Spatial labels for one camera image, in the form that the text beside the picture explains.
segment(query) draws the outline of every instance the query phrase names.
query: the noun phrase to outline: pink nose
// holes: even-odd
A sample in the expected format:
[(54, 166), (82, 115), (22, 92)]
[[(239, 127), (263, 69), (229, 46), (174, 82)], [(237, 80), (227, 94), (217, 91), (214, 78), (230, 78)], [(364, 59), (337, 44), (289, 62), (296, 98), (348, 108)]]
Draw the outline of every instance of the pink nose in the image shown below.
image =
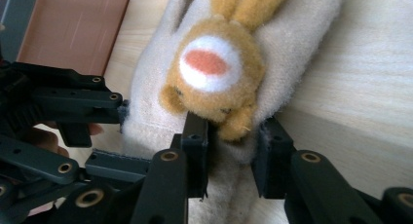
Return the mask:
[(228, 64), (216, 53), (205, 50), (192, 50), (185, 55), (186, 63), (206, 75), (223, 75)]

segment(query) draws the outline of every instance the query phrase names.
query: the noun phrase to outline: plush rabbit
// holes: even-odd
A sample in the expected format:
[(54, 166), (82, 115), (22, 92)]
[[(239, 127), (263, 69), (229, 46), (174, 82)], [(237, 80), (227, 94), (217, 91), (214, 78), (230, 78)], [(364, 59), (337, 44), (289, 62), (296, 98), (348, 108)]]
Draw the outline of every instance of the plush rabbit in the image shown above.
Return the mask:
[[(215, 144), (211, 145), (216, 145), (216, 147), (209, 149), (208, 196), (202, 202), (199, 199), (189, 199), (188, 223), (234, 224), (246, 222), (246, 218), (250, 215), (249, 212), (254, 210), (251, 207), (252, 204), (258, 199), (254, 179), (248, 166), (254, 157), (256, 147), (254, 133), (258, 130), (260, 123), (273, 116), (282, 105), (287, 103), (312, 54), (318, 49), (321, 38), (337, 16), (341, 2), (342, 0), (285, 0), (276, 14), (268, 13), (265, 15), (273, 17), (264, 25), (260, 25), (265, 20), (258, 20), (258, 18), (263, 18), (263, 15), (256, 14), (263, 11), (259, 8), (267, 7), (269, 4), (275, 4), (277, 8), (280, 3), (276, 0), (169, 0), (164, 16), (152, 35), (150, 43), (140, 54), (134, 72), (131, 83), (130, 115), (123, 126), (124, 153), (126, 155), (151, 159), (159, 150), (169, 148), (173, 135), (183, 131), (186, 118), (186, 113), (170, 114), (170, 112), (189, 109), (189, 106), (184, 106), (187, 103), (181, 101), (181, 98), (183, 100), (185, 97), (179, 97), (179, 92), (186, 97), (189, 95), (195, 97), (195, 92), (201, 93), (200, 96), (205, 99), (202, 103), (212, 102), (212, 98), (208, 97), (210, 93), (200, 92), (199, 89), (192, 88), (190, 84), (186, 83), (180, 75), (178, 66), (179, 59), (187, 55), (183, 53), (189, 52), (184, 51), (188, 45), (196, 38), (202, 37), (201, 34), (197, 34), (201, 31), (196, 28), (201, 28), (204, 22), (216, 21), (215, 25), (220, 22), (219, 25), (223, 26), (230, 24), (225, 25), (226, 28), (231, 28), (226, 33), (224, 30), (216, 28), (217, 31), (222, 32), (217, 35), (220, 36), (221, 40), (226, 41), (231, 48), (237, 48), (239, 53), (243, 53), (240, 54), (238, 60), (246, 62), (244, 59), (252, 59), (250, 55), (244, 56), (247, 51), (240, 46), (240, 43), (248, 42), (255, 48), (258, 57), (262, 56), (262, 60), (254, 58), (254, 60), (260, 61), (257, 64), (268, 67), (261, 84), (259, 85), (259, 81), (256, 83), (259, 89), (254, 87), (246, 91), (246, 94), (251, 96), (252, 103), (256, 102), (249, 134), (241, 141), (224, 141), (216, 139), (215, 135), (213, 136)], [(236, 34), (241, 35), (241, 32), (235, 32), (236, 30), (242, 30), (244, 38), (228, 39), (233, 38)], [(254, 43), (259, 45), (260, 53), (258, 53)], [(223, 54), (212, 54), (212, 57), (218, 56), (222, 59), (230, 57)], [(247, 70), (253, 71), (252, 75), (255, 72), (258, 73), (258, 68), (254, 69), (247, 68)], [(179, 92), (170, 89), (174, 87), (178, 87)], [(234, 96), (234, 99), (240, 101), (244, 97), (243, 95)], [(234, 106), (219, 108), (233, 108), (231, 114), (235, 114), (237, 111)], [(221, 123), (221, 130), (225, 129), (223, 125), (228, 122), (228, 117), (230, 114), (225, 117), (226, 121)], [(242, 123), (239, 126), (248, 128), (247, 124)], [(274, 209), (273, 214), (278, 215), (278, 213), (284, 213), (282, 206), (280, 209)]]
[(211, 0), (213, 16), (194, 25), (178, 47), (161, 105), (174, 114), (189, 110), (211, 120), (221, 139), (245, 136), (265, 73), (251, 33), (282, 1)]

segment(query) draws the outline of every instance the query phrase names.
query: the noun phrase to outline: white nose patch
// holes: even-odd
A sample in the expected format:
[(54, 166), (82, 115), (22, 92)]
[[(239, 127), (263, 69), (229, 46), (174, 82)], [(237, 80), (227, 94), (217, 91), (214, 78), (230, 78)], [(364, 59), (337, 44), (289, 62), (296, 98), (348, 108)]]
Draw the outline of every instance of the white nose patch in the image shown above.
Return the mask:
[(240, 53), (222, 38), (202, 36), (183, 50), (179, 71), (184, 81), (199, 91), (223, 92), (240, 80)]

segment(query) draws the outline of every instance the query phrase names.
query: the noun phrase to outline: screw hole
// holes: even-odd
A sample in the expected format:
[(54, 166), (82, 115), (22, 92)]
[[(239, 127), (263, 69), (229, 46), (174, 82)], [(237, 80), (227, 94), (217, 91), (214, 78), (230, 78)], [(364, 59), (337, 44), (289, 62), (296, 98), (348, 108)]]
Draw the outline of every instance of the screw hole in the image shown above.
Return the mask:
[(302, 154), (301, 158), (309, 163), (319, 163), (321, 161), (321, 158), (314, 153)]
[(7, 191), (7, 188), (5, 185), (0, 184), (0, 197), (3, 196)]
[(413, 194), (400, 193), (397, 197), (403, 204), (413, 207)]
[(197, 134), (191, 134), (191, 135), (188, 136), (188, 138), (190, 138), (190, 139), (199, 139), (201, 137)]
[(174, 161), (178, 158), (178, 154), (175, 152), (165, 152), (161, 155), (161, 159), (162, 161)]
[(60, 165), (60, 167), (58, 167), (58, 172), (59, 173), (67, 173), (72, 169), (72, 165), (69, 163), (65, 163)]
[(98, 204), (104, 197), (104, 193), (101, 189), (92, 189), (81, 194), (76, 199), (76, 206), (78, 207), (90, 207)]
[(100, 82), (102, 79), (100, 79), (100, 77), (94, 77), (93, 79), (92, 79), (92, 81), (93, 82), (95, 82), (95, 83), (98, 83), (98, 82)]

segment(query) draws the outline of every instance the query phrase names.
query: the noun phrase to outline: white fleece cloth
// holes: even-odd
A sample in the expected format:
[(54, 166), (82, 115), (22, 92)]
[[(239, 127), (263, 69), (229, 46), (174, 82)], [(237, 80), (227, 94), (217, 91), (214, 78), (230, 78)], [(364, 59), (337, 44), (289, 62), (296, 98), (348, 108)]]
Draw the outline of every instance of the white fleece cloth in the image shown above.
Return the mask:
[[(259, 89), (251, 135), (237, 145), (217, 142), (210, 162), (208, 198), (190, 200), (189, 223), (243, 223), (255, 184), (247, 164), (254, 130), (286, 104), (342, 0), (286, 0), (254, 37), (267, 71)], [(209, 0), (169, 0), (162, 21), (136, 66), (130, 115), (124, 124), (125, 154), (152, 158), (183, 130), (186, 114), (173, 116), (158, 102), (159, 91), (180, 40), (197, 21), (210, 17)]]

